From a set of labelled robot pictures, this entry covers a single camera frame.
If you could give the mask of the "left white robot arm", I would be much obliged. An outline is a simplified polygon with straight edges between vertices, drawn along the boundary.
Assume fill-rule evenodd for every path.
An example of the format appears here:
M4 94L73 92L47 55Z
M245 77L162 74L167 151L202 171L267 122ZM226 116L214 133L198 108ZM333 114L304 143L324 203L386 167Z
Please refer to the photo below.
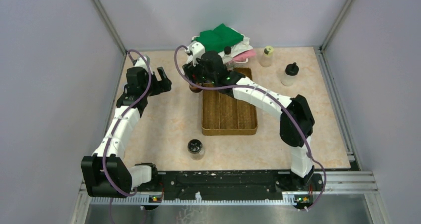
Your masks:
M134 66L126 71L127 83L116 101L114 117L98 148L81 161L87 193L91 197L125 198L142 186L148 191L159 185L153 163L127 168L123 159L131 134L148 105L148 98L171 90L172 82L163 67L160 79L145 67Z

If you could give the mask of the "white cloth pile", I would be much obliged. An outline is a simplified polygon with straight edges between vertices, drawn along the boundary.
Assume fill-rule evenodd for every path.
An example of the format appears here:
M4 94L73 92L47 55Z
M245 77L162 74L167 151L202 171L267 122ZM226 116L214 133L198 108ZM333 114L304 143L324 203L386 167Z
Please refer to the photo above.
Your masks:
M248 51L248 50L252 50L252 49L253 49L253 47L250 45L250 38L249 38L249 37L247 37L247 36L244 36L244 37L243 37L243 41L241 41L240 43L238 43L238 44L236 44L236 45L232 46L231 48L232 48L232 53L231 53L231 55L232 55L232 57L233 57L233 58L234 58L236 55L239 55L239 54L241 54L241 53L243 53L243 52L245 52L245 51ZM220 55L221 57L223 57L223 56L224 56L224 51L220 52L220 53L219 53L219 55ZM233 67L232 65L233 65L233 60L232 60L229 64L225 64L225 66L226 66L229 70L234 69L234 67Z

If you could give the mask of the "dark bottle red white label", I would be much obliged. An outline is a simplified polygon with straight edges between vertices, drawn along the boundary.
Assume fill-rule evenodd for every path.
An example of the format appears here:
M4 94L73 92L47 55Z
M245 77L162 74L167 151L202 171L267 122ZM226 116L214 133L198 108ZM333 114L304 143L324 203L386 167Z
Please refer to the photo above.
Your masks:
M232 48L230 46L226 46L224 48L224 56L222 57L224 64L229 64L233 60L231 53L232 53Z

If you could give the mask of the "yellow cap clear bottle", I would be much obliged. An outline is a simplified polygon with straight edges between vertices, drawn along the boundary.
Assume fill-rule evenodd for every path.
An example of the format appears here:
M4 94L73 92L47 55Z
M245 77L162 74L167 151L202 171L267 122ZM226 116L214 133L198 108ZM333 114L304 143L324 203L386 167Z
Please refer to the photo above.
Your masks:
M273 53L274 48L272 46L266 46L263 50L262 55L260 56L259 64L263 67L271 66L273 61Z

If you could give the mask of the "black cap squeeze bottle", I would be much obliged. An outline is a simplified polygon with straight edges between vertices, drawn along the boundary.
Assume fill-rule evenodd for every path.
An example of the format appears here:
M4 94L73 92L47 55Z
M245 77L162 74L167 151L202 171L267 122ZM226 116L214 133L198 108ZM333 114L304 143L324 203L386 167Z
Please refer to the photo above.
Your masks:
M288 64L285 67L284 72L281 76L281 83L285 86L292 86L297 78L298 73L299 66L297 62Z

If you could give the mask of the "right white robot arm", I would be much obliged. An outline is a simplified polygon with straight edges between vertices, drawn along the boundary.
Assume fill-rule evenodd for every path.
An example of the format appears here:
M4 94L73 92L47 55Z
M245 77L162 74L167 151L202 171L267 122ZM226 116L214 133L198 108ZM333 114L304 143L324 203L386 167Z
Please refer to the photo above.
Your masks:
M314 174L310 148L314 117L302 95L288 97L264 88L246 75L228 70L215 51L193 52L184 48L190 60L183 66L184 79L192 86L216 90L259 108L279 121L279 136L290 147L291 184L305 190Z

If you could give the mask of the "black lid pepper shaker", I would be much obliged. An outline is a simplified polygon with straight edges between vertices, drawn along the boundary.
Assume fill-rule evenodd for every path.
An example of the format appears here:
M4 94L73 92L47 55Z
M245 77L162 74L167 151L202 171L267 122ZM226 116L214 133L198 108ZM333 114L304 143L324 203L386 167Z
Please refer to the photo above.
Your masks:
M200 160L204 157L205 149L203 143L198 139L192 139L188 142L187 149L193 160Z

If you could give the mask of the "woven bamboo divided tray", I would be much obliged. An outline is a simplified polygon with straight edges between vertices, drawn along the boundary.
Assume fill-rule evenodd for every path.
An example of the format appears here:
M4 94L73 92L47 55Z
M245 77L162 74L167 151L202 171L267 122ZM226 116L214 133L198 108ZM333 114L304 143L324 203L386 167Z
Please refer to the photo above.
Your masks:
M203 135L254 135L257 128L255 106L216 90L203 90L201 121Z

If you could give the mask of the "green folded cloth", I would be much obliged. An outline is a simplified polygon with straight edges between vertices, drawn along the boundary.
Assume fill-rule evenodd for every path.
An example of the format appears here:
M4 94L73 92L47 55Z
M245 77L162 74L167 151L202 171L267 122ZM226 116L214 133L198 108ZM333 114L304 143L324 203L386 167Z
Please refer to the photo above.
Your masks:
M223 52L225 47L233 47L234 45L242 42L243 39L244 36L241 33L226 26L225 24L221 24L213 30L200 32L194 41L201 43L206 52Z

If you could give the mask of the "red lid chili sauce jar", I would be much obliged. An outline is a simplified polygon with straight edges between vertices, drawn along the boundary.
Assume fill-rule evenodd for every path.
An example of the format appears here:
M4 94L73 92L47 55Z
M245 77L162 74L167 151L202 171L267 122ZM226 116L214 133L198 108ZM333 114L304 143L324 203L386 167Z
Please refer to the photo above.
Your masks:
M200 93L202 89L200 88L203 84L202 83L194 83L194 85L190 84L189 89L193 93Z

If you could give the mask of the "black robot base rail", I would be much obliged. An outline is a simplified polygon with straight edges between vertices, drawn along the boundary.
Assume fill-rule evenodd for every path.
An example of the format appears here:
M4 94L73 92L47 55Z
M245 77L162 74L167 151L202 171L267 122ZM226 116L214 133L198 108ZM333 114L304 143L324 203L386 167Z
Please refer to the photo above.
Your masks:
M193 200L198 194L204 201L271 201L283 200L287 192L315 194L322 184L321 174L299 181L287 170L161 171L138 192L157 192L165 201Z

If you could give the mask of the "pink cloth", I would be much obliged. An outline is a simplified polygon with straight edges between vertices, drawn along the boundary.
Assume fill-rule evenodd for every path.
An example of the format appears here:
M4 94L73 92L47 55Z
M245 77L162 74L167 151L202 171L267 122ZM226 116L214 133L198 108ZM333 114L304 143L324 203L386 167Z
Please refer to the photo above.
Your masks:
M248 50L248 51L245 51L245 52L243 52L243 53L241 53L239 55L236 55L233 58L233 61L235 63L245 63L245 62L248 61L249 58L255 57L256 54L257 53L256 53L256 51L254 49Z

